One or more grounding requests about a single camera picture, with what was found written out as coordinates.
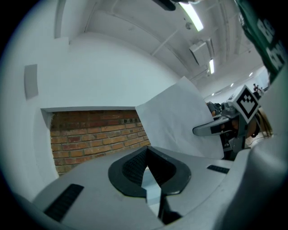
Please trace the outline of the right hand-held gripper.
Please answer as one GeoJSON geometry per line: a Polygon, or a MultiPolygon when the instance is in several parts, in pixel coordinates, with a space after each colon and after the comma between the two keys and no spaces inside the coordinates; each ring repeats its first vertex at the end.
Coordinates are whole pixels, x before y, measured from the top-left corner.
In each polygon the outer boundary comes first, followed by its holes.
{"type": "Polygon", "coordinates": [[[226,118],[219,118],[210,123],[193,128],[196,136],[215,136],[224,133],[222,125],[230,121],[238,121],[238,129],[235,137],[229,139],[229,146],[234,153],[238,153],[245,147],[248,124],[255,116],[259,103],[255,95],[244,85],[238,87],[228,100],[221,104],[222,112],[226,118]]]}

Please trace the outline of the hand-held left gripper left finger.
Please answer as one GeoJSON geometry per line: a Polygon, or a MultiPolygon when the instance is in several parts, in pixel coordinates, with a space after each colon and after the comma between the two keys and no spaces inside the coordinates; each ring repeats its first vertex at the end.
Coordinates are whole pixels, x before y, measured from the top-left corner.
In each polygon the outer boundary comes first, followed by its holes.
{"type": "Polygon", "coordinates": [[[156,230],[164,224],[152,212],[145,198],[125,196],[108,178],[110,165],[135,149],[123,150],[77,165],[46,186],[33,200],[45,211],[71,184],[83,190],[61,220],[76,230],[156,230]]]}

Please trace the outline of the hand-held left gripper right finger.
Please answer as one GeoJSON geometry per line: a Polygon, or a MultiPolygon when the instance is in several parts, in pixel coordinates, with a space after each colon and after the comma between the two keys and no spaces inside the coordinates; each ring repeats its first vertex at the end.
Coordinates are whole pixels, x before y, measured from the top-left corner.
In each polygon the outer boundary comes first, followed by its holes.
{"type": "Polygon", "coordinates": [[[158,217],[183,217],[206,200],[232,161],[197,157],[158,147],[146,150],[147,166],[161,192],[158,217]]]}

